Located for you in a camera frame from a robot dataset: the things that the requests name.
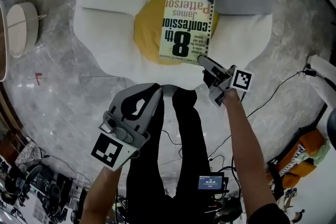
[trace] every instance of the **marble floor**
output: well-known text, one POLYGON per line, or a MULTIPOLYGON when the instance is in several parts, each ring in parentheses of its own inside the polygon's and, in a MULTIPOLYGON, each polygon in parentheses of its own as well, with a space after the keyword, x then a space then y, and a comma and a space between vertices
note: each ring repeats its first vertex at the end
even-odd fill
MULTIPOLYGON (((77 172, 93 181, 101 166, 89 160, 92 141, 98 134, 102 113, 116 93, 134 83, 125 78, 105 74, 88 49, 77 39, 72 29, 76 0, 3 0, 5 7, 32 2, 39 14, 48 14, 40 22, 36 49, 19 59, 11 59, 5 87, 24 125, 24 133, 47 154, 62 158, 77 172), (35 73, 42 73, 40 85, 35 73)), ((328 55, 331 48, 332 9, 324 0, 277 0, 271 40, 265 51, 247 67, 255 73, 251 91, 243 105, 247 113, 263 104, 277 85, 305 65, 311 51, 328 55)), ((230 135, 224 109, 216 109, 207 98, 206 86, 197 88, 196 108, 203 124, 208 153, 230 135)), ((322 100, 309 86, 304 76, 285 83, 264 108, 249 119, 260 141, 265 159, 279 154, 298 127, 310 123, 319 113, 322 100)), ((165 98, 164 130, 173 141, 180 142, 176 115, 171 98, 165 98)), ((180 146, 161 135, 159 166, 163 181, 174 195, 181 169, 180 146)), ((230 165, 232 150, 228 140, 214 156, 222 154, 230 165)), ((49 158, 53 169, 79 180, 67 165, 49 158)), ((223 159, 211 162, 213 171, 223 159)), ((128 165, 120 181, 120 193, 125 191, 128 165)), ((230 173, 228 189, 237 190, 230 173)))

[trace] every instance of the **book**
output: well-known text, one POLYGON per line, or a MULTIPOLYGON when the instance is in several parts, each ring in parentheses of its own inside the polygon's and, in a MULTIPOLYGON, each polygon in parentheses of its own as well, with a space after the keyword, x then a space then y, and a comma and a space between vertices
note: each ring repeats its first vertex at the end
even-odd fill
POLYGON ((194 65, 207 56, 215 0, 166 0, 160 58, 194 65))

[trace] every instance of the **black sleeve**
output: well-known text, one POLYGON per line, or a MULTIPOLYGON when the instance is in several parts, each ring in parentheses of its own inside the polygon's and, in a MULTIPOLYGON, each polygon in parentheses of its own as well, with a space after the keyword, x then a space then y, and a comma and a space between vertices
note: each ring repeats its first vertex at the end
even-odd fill
POLYGON ((248 220, 248 224, 266 223, 290 224, 290 221, 285 213, 276 204, 269 204, 255 211, 248 220))

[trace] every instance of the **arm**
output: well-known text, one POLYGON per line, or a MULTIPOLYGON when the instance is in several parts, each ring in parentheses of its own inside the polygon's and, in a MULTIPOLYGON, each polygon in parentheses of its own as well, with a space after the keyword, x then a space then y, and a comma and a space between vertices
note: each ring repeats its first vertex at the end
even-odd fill
POLYGON ((232 135, 232 150, 244 204, 249 218, 256 210, 276 201, 268 186, 265 161, 258 140, 246 118, 236 90, 226 92, 226 106, 232 135))
POLYGON ((116 198, 121 169, 104 167, 88 192, 80 224, 105 224, 106 216, 116 198))

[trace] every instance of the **black pants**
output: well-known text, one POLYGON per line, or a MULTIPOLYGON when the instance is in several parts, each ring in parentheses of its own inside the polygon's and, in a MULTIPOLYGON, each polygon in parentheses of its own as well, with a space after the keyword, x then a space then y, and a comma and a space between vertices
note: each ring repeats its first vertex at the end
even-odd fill
POLYGON ((214 215, 204 214, 204 208, 212 202, 212 197, 197 192, 198 177, 208 174, 210 166, 201 120, 194 109, 196 100, 195 91, 178 89, 173 95, 183 160, 176 196, 171 198, 165 195, 157 159, 164 117, 161 97, 147 128, 151 139, 141 149, 140 157, 131 161, 127 177, 128 217, 131 224, 212 223, 214 215))

